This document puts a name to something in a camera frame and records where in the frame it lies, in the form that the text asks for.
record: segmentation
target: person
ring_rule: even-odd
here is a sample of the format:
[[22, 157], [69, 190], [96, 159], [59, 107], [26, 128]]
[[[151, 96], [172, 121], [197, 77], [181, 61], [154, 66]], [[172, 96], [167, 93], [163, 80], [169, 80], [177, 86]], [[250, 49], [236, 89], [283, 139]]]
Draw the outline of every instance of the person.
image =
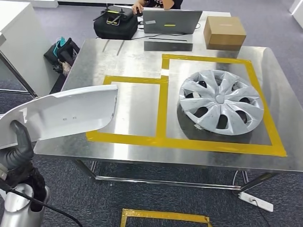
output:
[[164, 10], [169, 9], [181, 9], [183, 0], [137, 0], [131, 6], [134, 14], [142, 13], [143, 7], [153, 7], [153, 8], [164, 8]]

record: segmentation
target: gray laptop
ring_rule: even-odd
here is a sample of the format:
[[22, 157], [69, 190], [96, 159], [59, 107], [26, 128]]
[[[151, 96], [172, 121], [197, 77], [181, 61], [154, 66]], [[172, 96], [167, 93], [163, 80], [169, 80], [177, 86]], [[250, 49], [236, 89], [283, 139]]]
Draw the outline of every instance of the gray laptop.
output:
[[144, 9], [144, 33], [153, 34], [193, 34], [202, 11], [171, 9]]

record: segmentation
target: yellow tape square on floor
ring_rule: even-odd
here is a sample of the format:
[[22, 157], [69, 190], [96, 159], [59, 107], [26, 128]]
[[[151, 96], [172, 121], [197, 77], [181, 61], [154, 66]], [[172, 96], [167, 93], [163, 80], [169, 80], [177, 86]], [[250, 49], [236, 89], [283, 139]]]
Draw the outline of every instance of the yellow tape square on floor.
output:
[[128, 217], [192, 221], [198, 223], [206, 223], [207, 227], [212, 227], [209, 218], [203, 215], [150, 211], [150, 210], [129, 210], [129, 209], [122, 209], [120, 227], [125, 227]]

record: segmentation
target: silver hubcap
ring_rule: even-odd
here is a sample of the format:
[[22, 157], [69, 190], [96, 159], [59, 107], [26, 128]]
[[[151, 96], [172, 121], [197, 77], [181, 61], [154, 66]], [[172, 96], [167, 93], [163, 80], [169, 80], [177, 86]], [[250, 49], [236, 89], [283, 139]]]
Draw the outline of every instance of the silver hubcap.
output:
[[249, 82], [221, 70], [205, 70], [186, 79], [179, 94], [182, 109], [194, 123], [224, 135], [240, 135], [263, 118], [259, 94]]

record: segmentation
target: brown box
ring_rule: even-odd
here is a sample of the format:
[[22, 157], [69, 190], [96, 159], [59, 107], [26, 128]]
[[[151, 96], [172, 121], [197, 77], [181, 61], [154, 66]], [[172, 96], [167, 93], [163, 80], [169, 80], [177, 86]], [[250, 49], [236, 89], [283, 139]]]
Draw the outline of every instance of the brown box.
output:
[[238, 17], [207, 17], [204, 28], [207, 49], [238, 51], [246, 37]]

